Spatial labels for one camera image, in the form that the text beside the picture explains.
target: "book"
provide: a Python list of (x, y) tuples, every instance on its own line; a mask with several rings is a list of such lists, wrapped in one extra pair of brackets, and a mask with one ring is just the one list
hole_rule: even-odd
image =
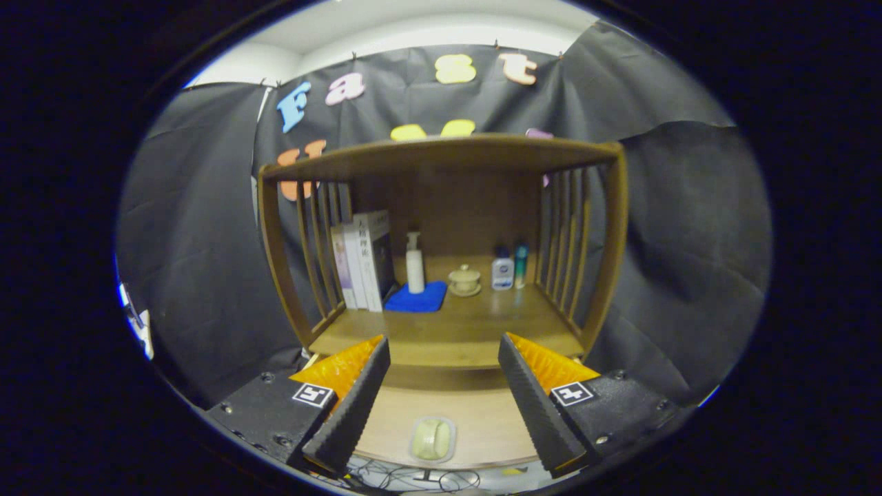
[(358, 234), (358, 255), (368, 310), (382, 312), (383, 302), (397, 288), (392, 265), (389, 211), (377, 210), (352, 216)]
[(331, 227), (331, 245), (333, 260), (337, 264), (340, 289), (343, 291), (343, 301), (346, 302), (347, 308), (358, 308), (355, 302), (355, 290), (352, 288), (352, 276), (349, 275), (349, 260), (346, 257), (346, 240), (343, 239), (342, 225)]
[(355, 224), (351, 222), (343, 224), (343, 241), (346, 245), (349, 278), (352, 279), (352, 291), (355, 293), (355, 306), (353, 308), (367, 308), (368, 299), (364, 294), (361, 257), (358, 256), (358, 229), (355, 228)]

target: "white ceiling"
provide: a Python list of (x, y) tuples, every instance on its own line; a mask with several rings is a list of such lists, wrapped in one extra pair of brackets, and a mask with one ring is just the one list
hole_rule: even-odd
[(361, 31), (443, 14), (520, 17), (580, 33), (597, 19), (561, 0), (328, 0), (280, 20), (249, 41), (304, 55)]

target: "wooden shelf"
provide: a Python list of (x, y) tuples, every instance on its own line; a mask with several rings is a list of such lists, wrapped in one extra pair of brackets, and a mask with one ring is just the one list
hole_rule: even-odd
[(474, 297), (447, 292), (433, 313), (346, 310), (309, 346), (332, 355), (377, 334), (389, 338), (392, 366), (498, 369), (499, 340), (511, 332), (574, 357), (585, 351), (533, 284), (494, 291), (483, 287)]
[[(456, 425), (453, 457), (420, 462), (410, 453), (414, 423), (445, 417)], [(355, 454), (440, 470), (474, 470), (538, 459), (527, 426), (508, 387), (479, 391), (422, 391), (380, 388)]]
[(269, 181), (350, 181), (433, 170), (541, 174), (614, 161), (622, 145), (594, 145), (572, 139), (536, 139), (506, 134), (465, 138), (381, 141), (334, 150), (292, 165), (267, 166)]

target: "soap bar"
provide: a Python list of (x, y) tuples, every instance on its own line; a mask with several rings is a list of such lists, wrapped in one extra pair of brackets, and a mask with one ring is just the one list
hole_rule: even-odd
[(431, 462), (449, 460), (452, 456), (452, 444), (455, 431), (452, 423), (437, 417), (420, 419), (416, 423), (411, 454)]

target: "lotion pump bottle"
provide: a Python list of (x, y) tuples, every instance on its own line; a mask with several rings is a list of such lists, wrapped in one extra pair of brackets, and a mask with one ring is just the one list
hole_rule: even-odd
[(407, 291), (412, 295), (418, 295), (426, 290), (426, 280), (422, 274), (422, 252), (416, 249), (416, 238), (419, 232), (407, 233)]

